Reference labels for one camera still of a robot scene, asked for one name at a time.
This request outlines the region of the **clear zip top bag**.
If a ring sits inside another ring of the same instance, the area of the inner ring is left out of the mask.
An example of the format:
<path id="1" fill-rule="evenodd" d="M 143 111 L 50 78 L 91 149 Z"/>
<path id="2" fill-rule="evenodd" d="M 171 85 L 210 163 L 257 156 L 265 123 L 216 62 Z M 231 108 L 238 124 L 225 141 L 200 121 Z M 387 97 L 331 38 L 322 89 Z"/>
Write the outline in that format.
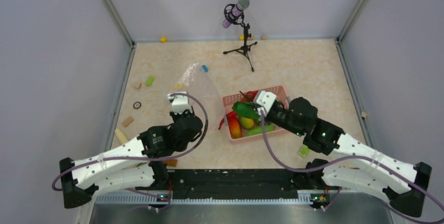
<path id="1" fill-rule="evenodd" d="M 215 84 L 204 72 L 202 65 L 198 62 L 189 64 L 176 83 L 186 85 L 186 89 L 175 90 L 173 85 L 170 93 L 187 91 L 195 97 L 207 112 L 209 129 L 217 130 L 220 120 L 224 117 L 225 109 Z"/>

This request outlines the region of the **yellow green lemon toy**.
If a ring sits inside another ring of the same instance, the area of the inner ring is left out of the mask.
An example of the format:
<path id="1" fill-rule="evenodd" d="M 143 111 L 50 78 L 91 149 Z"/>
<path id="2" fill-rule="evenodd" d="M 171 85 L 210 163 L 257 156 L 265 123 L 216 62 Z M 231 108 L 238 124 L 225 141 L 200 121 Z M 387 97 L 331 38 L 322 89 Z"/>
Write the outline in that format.
<path id="1" fill-rule="evenodd" d="M 256 123 L 253 119 L 239 116 L 239 123 L 245 130 L 252 129 Z"/>

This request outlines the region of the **red chili pepper toy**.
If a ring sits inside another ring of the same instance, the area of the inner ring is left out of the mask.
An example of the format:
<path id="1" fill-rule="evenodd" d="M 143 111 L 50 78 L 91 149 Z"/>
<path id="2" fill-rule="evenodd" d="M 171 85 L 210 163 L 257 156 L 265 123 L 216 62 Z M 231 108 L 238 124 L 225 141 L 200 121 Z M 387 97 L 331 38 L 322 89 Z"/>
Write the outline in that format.
<path id="1" fill-rule="evenodd" d="M 224 124 L 226 121 L 228 121 L 231 117 L 236 117 L 236 116 L 238 116 L 238 114 L 237 114 L 235 111 L 231 111 L 231 112 L 227 113 L 227 114 L 223 117 L 223 119 L 220 121 L 220 123 L 219 123 L 219 127 L 218 127 L 218 130 L 220 130 L 220 129 L 222 128 L 223 124 Z"/>

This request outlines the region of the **green bok choy toy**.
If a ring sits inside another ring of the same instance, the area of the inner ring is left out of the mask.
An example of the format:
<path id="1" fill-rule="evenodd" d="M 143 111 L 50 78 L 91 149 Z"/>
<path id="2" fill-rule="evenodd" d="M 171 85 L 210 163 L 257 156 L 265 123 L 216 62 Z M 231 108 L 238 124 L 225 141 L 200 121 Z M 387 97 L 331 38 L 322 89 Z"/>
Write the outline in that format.
<path id="1" fill-rule="evenodd" d="M 246 117 L 253 120 L 259 120 L 260 115 L 257 112 L 258 107 L 259 107 L 258 105 L 252 102 L 246 103 L 238 101 L 233 104 L 232 111 L 235 111 L 238 114 L 238 116 Z"/>

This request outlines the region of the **red lychee bunch toy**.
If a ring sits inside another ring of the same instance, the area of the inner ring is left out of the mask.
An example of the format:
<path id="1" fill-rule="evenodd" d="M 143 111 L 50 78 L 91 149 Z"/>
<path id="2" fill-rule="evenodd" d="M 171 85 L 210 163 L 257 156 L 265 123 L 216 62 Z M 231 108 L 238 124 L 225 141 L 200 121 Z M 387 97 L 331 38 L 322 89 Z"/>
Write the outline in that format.
<path id="1" fill-rule="evenodd" d="M 253 100 L 256 97 L 258 91 L 257 90 L 256 91 L 248 91 L 246 93 L 240 91 L 239 93 L 241 95 L 241 99 L 240 99 L 241 102 L 250 103 L 250 102 L 253 102 Z"/>

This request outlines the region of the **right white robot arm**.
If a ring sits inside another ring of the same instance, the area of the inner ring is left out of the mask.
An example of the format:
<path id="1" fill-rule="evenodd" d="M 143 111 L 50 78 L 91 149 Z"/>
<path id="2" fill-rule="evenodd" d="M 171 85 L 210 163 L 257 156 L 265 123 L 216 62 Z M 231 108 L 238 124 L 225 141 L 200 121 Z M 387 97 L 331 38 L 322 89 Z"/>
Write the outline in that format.
<path id="1" fill-rule="evenodd" d="M 422 215 L 425 191 L 432 168 L 424 162 L 405 163 L 373 149 L 330 122 L 320 119 L 318 109 L 302 98 L 293 99 L 288 108 L 266 93 L 260 103 L 265 119 L 297 136 L 310 150 L 332 159 L 349 156 L 353 168 L 328 166 L 307 174 L 313 188 L 348 187 L 372 195 L 388 203 L 396 211 L 410 217 Z"/>

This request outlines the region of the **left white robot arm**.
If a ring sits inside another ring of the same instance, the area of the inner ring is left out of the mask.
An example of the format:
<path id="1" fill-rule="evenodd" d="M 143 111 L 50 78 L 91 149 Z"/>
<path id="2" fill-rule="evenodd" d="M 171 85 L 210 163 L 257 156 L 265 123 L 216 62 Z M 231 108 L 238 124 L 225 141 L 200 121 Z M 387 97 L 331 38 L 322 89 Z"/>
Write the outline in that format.
<path id="1" fill-rule="evenodd" d="M 208 130 L 194 110 L 170 113 L 173 122 L 153 126 L 130 141 L 96 156 L 59 162 L 61 192 L 66 209 L 80 207 L 94 197 L 121 189 L 163 189 L 170 178 L 164 161 L 184 156 L 190 142 L 200 144 Z"/>

